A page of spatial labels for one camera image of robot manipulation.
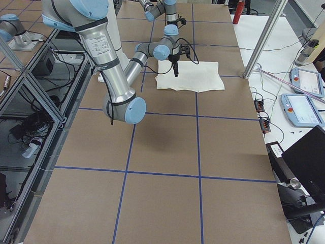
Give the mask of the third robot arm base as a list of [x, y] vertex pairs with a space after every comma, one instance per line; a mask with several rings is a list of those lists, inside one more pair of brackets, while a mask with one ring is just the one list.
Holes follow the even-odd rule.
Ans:
[[1, 16], [1, 38], [14, 51], [32, 51], [43, 35], [27, 31], [17, 15], [5, 14]]

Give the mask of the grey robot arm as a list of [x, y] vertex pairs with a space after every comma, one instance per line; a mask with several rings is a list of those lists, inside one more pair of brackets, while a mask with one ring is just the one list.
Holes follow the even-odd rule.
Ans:
[[157, 1], [156, 5], [151, 1], [139, 1], [139, 3], [143, 7], [145, 17], [149, 22], [165, 15], [167, 24], [177, 25], [178, 14], [175, 0]]
[[165, 60], [180, 51], [176, 2], [162, 1], [155, 6], [150, 1], [140, 3], [148, 21], [166, 14], [168, 25], [158, 42], [139, 44], [134, 57], [123, 67], [121, 52], [114, 45], [119, 43], [119, 32], [111, 1], [42, 1], [43, 23], [77, 33], [96, 70], [102, 75], [108, 90], [103, 105], [105, 115], [112, 121], [128, 124], [139, 123], [146, 113], [145, 100], [137, 97], [131, 85], [148, 59]]

